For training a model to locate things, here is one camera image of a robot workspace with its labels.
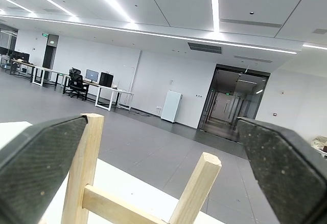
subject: door frame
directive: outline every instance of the door frame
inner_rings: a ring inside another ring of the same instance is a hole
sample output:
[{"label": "door frame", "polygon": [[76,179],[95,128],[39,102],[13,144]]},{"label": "door frame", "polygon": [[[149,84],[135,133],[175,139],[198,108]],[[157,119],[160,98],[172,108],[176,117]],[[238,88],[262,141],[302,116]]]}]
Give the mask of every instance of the door frame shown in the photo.
[{"label": "door frame", "polygon": [[[256,76],[256,77],[264,77],[264,78],[266,78],[266,83],[264,85],[264,90],[265,90],[265,87],[267,85],[268,79],[270,77],[270,73],[268,73],[268,72],[260,72],[260,71],[255,71],[255,70],[251,70],[251,69],[248,69],[246,71],[246,69],[244,69],[244,68],[228,66],[228,65],[223,65],[223,64],[216,64],[215,71],[214,71],[214,74],[213,74],[213,77],[212,77],[212,80],[211,80],[211,83],[210,83],[210,87],[208,89],[208,92],[207,92],[207,95],[206,95],[206,98],[205,98],[205,102],[204,102],[204,106],[203,106],[203,109],[202,109],[201,117],[200,117],[200,120],[199,120],[199,123],[198,123],[198,127],[197,127],[198,129],[201,129],[200,128],[201,118],[203,116],[203,113],[205,112],[205,108],[208,106],[210,90],[213,88],[214,78],[218,74],[218,70],[236,72],[236,73],[240,73],[240,74],[247,74],[247,75],[252,75],[252,76]],[[263,97],[263,95],[260,97],[259,105],[257,106],[257,108],[255,110],[255,113],[254,113],[255,116],[258,113],[262,97]]]}]

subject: wooden frame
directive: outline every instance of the wooden frame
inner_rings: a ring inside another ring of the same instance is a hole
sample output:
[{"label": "wooden frame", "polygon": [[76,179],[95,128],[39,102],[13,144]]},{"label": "wooden frame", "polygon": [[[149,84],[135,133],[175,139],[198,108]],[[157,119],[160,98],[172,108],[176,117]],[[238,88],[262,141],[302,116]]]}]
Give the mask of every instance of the wooden frame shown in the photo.
[{"label": "wooden frame", "polygon": [[[69,171],[61,224],[87,224],[92,211],[116,224],[167,224],[93,185],[104,117],[86,114],[80,145]],[[170,224],[193,224],[219,173],[221,162],[203,153],[170,218]]]}]

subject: air vent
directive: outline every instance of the air vent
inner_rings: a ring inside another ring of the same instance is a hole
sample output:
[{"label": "air vent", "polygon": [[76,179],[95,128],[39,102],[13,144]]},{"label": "air vent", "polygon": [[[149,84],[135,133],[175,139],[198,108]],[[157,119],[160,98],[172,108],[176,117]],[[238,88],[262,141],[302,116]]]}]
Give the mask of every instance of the air vent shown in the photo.
[{"label": "air vent", "polygon": [[264,62],[264,63],[272,63],[271,60],[267,60],[267,59],[256,59],[256,58],[250,58],[250,57],[244,57],[244,56],[238,56],[238,55],[234,55],[234,58],[253,60],[253,61]]},{"label": "air vent", "polygon": [[188,44],[191,50],[222,54],[222,48],[220,46],[211,46],[191,42],[188,42]]},{"label": "air vent", "polygon": [[326,29],[316,29],[312,33],[323,35],[323,34],[326,34],[327,33],[327,30]]},{"label": "air vent", "polygon": [[255,21],[245,21],[245,20],[236,20],[236,19],[227,19],[227,18],[221,18],[219,21],[221,23],[233,23],[233,24],[241,24],[241,25],[249,25],[249,26],[264,26],[264,27],[273,27],[273,28],[282,27],[282,25],[280,25],[280,24],[255,22]]},{"label": "air vent", "polygon": [[20,8],[20,7],[8,7],[11,10],[16,10],[16,11],[25,11],[24,9]]},{"label": "air vent", "polygon": [[43,8],[43,10],[48,12],[48,13],[61,13],[61,10],[59,10],[59,9]]}]

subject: doorway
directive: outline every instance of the doorway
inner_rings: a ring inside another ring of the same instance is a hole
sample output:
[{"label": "doorway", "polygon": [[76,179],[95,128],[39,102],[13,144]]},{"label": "doorway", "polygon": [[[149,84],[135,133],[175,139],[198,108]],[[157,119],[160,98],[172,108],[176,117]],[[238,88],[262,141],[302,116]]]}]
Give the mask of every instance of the doorway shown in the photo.
[{"label": "doorway", "polygon": [[269,75],[217,65],[198,128],[237,142],[237,117],[255,118]]}]

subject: black rubber pad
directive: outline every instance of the black rubber pad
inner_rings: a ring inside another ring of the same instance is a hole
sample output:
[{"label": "black rubber pad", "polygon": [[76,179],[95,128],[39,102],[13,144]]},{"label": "black rubber pad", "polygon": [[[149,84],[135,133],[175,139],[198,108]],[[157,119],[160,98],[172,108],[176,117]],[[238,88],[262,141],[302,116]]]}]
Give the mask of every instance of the black rubber pad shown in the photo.
[{"label": "black rubber pad", "polygon": [[37,224],[72,164],[87,118],[25,129],[0,151],[0,223]]},{"label": "black rubber pad", "polygon": [[255,178],[281,223],[327,223],[327,161],[295,132],[241,118]]}]

